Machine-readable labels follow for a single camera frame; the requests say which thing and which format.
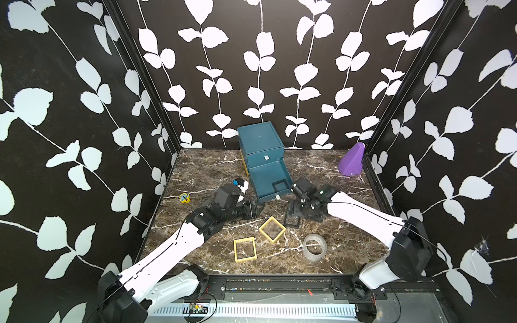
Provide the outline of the teal drawer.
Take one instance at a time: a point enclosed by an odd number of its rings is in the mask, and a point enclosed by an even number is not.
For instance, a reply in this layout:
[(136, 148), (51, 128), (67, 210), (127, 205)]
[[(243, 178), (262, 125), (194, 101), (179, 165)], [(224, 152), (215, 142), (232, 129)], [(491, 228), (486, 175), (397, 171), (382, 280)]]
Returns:
[(292, 192), (293, 180), (283, 158), (251, 168), (249, 178), (261, 204)]

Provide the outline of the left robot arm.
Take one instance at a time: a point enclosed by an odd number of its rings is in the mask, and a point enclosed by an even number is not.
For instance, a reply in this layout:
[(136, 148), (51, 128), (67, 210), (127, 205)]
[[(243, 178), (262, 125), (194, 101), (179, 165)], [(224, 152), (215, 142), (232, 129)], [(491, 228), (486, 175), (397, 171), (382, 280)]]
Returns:
[(203, 294), (209, 277), (197, 265), (169, 279), (165, 276), (227, 223), (258, 217), (263, 207), (245, 199), (248, 188), (249, 182), (242, 178), (219, 187), (214, 200), (190, 212), (157, 249), (119, 274), (104, 274), (98, 281), (98, 305), (87, 320), (145, 322), (175, 300)]

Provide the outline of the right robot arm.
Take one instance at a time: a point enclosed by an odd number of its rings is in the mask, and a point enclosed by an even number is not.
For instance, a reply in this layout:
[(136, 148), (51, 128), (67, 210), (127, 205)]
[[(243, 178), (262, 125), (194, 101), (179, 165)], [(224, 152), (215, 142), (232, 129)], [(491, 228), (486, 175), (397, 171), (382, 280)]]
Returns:
[(316, 188), (304, 177), (293, 184), (291, 191), (296, 198), (289, 201), (288, 216), (315, 222), (336, 217), (372, 235), (389, 249), (386, 255), (362, 265), (353, 275), (349, 290), (355, 297), (363, 300), (393, 281), (419, 281), (434, 253), (421, 220), (383, 213), (337, 187), (326, 184)]

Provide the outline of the yellow brooch box lower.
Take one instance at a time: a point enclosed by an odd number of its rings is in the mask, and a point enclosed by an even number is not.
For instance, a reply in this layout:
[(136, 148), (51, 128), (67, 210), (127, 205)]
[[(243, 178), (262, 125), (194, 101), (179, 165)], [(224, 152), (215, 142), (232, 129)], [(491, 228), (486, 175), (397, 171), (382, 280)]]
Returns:
[(257, 259), (255, 237), (241, 238), (234, 241), (235, 262), (247, 262)]

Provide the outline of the yellow brooch box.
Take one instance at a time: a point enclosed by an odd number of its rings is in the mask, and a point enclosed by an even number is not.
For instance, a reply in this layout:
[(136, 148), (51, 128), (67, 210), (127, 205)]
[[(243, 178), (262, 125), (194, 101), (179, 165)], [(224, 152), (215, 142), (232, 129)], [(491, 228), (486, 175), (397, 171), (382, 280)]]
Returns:
[(286, 228), (276, 218), (270, 217), (258, 230), (270, 243), (275, 244)]
[(257, 259), (255, 237), (241, 238), (234, 241), (235, 262), (247, 262)]

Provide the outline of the yellow brooch box upper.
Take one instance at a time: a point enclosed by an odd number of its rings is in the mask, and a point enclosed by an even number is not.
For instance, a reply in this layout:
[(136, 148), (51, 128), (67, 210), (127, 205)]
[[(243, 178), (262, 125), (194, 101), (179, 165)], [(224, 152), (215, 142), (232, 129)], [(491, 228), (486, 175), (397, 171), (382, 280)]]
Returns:
[(286, 228), (276, 218), (270, 217), (258, 230), (270, 243), (275, 244)]

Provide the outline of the teal drawer cabinet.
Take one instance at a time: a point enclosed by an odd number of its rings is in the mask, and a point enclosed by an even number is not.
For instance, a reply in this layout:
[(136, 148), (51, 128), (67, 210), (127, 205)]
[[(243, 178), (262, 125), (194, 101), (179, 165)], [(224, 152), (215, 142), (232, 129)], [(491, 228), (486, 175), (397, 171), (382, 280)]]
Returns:
[(238, 127), (238, 140), (247, 168), (284, 157), (284, 144), (270, 121)]

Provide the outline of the clear tape roll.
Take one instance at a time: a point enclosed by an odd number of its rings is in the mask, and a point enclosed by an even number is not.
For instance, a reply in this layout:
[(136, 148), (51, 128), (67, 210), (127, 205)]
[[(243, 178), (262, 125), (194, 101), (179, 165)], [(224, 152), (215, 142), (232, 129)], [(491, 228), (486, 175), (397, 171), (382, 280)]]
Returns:
[(318, 234), (308, 234), (302, 243), (302, 254), (310, 262), (319, 262), (327, 254), (327, 242)]

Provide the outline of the small yellow blue toy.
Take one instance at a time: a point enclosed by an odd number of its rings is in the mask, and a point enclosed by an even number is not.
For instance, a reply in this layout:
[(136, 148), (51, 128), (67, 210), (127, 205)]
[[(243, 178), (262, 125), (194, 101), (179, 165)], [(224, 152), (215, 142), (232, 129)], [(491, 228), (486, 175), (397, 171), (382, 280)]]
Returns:
[(190, 194), (188, 194), (188, 193), (184, 192), (184, 193), (182, 193), (182, 194), (179, 196), (179, 200), (180, 200), (180, 202), (181, 202), (181, 203), (183, 203), (183, 204), (188, 204), (188, 203), (190, 203), (190, 202), (191, 202), (191, 196), (190, 196)]

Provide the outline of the purple wedge block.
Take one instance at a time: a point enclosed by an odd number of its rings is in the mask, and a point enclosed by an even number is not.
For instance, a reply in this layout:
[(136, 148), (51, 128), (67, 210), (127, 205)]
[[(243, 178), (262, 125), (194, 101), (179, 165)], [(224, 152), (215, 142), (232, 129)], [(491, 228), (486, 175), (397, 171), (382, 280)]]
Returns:
[(365, 145), (356, 143), (340, 160), (337, 169), (343, 176), (358, 176), (362, 173)]

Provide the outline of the white perforated strip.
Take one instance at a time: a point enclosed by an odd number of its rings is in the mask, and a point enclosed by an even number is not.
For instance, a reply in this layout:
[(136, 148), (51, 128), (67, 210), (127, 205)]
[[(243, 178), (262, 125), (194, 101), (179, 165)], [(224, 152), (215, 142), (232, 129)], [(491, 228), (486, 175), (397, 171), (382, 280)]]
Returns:
[(184, 309), (189, 304), (173, 303), (164, 306), (151, 317), (171, 318), (287, 318), (287, 319), (355, 319), (358, 311), (353, 304), (208, 304), (209, 312), (206, 315), (184, 314)]

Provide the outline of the small circuit board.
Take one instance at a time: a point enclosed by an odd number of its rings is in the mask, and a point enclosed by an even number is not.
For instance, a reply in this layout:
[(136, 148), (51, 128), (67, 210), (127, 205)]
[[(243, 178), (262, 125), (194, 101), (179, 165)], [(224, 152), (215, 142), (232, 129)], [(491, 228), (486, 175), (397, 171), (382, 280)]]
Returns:
[(206, 315), (209, 312), (209, 306), (202, 303), (190, 303), (185, 309), (184, 314), (187, 316), (192, 315)]

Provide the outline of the black front rail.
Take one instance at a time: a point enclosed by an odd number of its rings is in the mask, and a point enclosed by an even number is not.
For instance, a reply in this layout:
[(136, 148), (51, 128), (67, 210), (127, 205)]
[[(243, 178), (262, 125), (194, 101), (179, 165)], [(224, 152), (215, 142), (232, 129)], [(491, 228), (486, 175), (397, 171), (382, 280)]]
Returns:
[(387, 300), (388, 294), (440, 293), (438, 285), (423, 278), (416, 283), (393, 281), (374, 290), (366, 290), (352, 283), (351, 275), (210, 275), (201, 284), (201, 291), (208, 291), (218, 300), (234, 293), (293, 293), (305, 296), (330, 294), (335, 300), (373, 302)]

